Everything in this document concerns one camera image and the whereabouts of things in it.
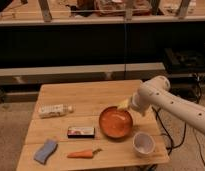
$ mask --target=cup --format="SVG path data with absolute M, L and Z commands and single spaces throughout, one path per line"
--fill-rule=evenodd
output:
M 155 141 L 148 133 L 137 132 L 133 138 L 133 147 L 137 156 L 150 156 L 155 149 Z

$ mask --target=toy carrot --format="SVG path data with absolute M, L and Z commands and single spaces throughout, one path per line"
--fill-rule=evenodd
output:
M 98 152 L 102 151 L 102 149 L 98 148 L 96 150 L 87 149 L 83 151 L 72 152 L 67 155 L 68 158 L 93 158 L 94 155 Z

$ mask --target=black cable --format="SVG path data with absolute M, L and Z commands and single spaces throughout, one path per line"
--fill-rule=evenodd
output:
M 174 147 L 173 138 L 171 137 L 171 135 L 170 135 L 170 133 L 168 132 L 168 130 L 165 128 L 165 126 L 164 126 L 164 124 L 163 124 L 163 122 L 162 122 L 162 119 L 161 119 L 160 116 L 159 116 L 159 111 L 161 110 L 161 108 L 159 108 L 158 110 L 156 110 L 154 107 L 152 107 L 152 109 L 153 109 L 153 111 L 156 113 L 156 116 L 157 116 L 157 118 L 158 118 L 158 120 L 159 120 L 159 122 L 160 122 L 162 128 L 165 130 L 165 132 L 166 132 L 166 134 L 167 134 L 167 136 L 168 136 L 168 138 L 169 138 L 169 140 L 170 140 L 170 147 L 166 147 L 167 150 L 170 150 L 170 151 L 168 152 L 168 155 L 170 155 L 171 152 L 172 152 L 172 150 L 173 150 L 173 147 Z
M 199 140 L 198 140 L 198 138 L 197 138 L 197 135 L 196 135 L 196 132 L 195 132 L 195 129 L 194 129 L 194 128 L 193 128 L 193 134 L 194 134 L 194 137 L 195 137 L 196 142 L 197 142 L 197 144 L 198 144 L 199 154 L 200 154 L 202 163 L 203 163 L 203 165 L 204 165 L 204 167 L 205 167 L 205 160 L 204 160 L 204 157 L 203 157 L 203 155 L 202 155 L 202 148 L 201 148 L 201 145 L 200 145 L 200 143 L 199 143 Z
M 197 91 L 196 91 L 196 98 L 197 98 L 196 99 L 196 103 L 199 104 L 200 99 L 202 97 L 202 89 L 201 89 L 201 86 L 200 86 L 201 79 L 200 79 L 198 74 L 193 74 L 193 77 L 194 77 L 194 79 L 196 81 L 195 88 L 197 88 Z M 200 158 L 201 158 L 202 163 L 203 163 L 203 165 L 205 167 L 205 160 L 204 160 L 204 157 L 203 157 L 203 154 L 202 154 L 202 148 L 201 148 L 201 145 L 199 143 L 199 140 L 198 140 L 198 137 L 196 135 L 196 132 L 195 132 L 194 128 L 193 128 L 193 134 L 194 134 L 194 137 L 195 137 L 196 142 L 198 144 Z
M 184 122 L 184 131 L 183 131 L 183 135 L 182 135 L 182 140 L 178 145 L 173 147 L 174 149 L 181 147 L 183 145 L 183 143 L 185 142 L 185 137 L 186 137 L 186 132 L 187 132 L 186 130 L 187 130 L 187 124 Z

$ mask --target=metal rod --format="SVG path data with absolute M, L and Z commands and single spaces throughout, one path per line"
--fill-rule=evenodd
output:
M 38 0 L 41 11 L 42 11 L 42 16 L 43 20 L 45 22 L 50 22 L 52 20 L 52 16 L 50 13 L 49 5 L 47 0 Z
M 176 16 L 178 16 L 179 19 L 185 18 L 190 1 L 191 0 L 182 0 L 180 7 L 176 13 Z
M 127 2 L 126 2 L 126 7 L 125 7 L 125 18 L 126 18 L 126 20 L 132 20 L 133 4 L 134 4 L 134 0 L 127 0 Z

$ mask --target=wooden table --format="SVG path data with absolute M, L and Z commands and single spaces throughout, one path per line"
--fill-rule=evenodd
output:
M 114 141 L 102 134 L 98 119 L 101 111 L 117 105 L 137 90 L 141 81 L 105 81 L 43 85 L 35 106 L 25 144 L 18 163 L 18 171 L 64 171 L 111 167 L 127 167 L 166 163 L 169 161 L 163 138 L 149 108 L 147 115 L 130 110 L 134 126 L 130 136 L 124 141 Z M 38 108 L 43 105 L 72 105 L 74 113 L 64 117 L 40 119 Z M 69 126 L 94 126 L 95 139 L 68 139 Z M 132 148 L 132 138 L 137 131 L 151 134 L 156 149 L 151 157 L 137 157 Z M 46 139 L 58 141 L 58 149 L 48 159 L 46 165 L 33 160 L 34 153 Z M 66 155 L 73 151 L 102 148 L 93 159 L 69 159 Z

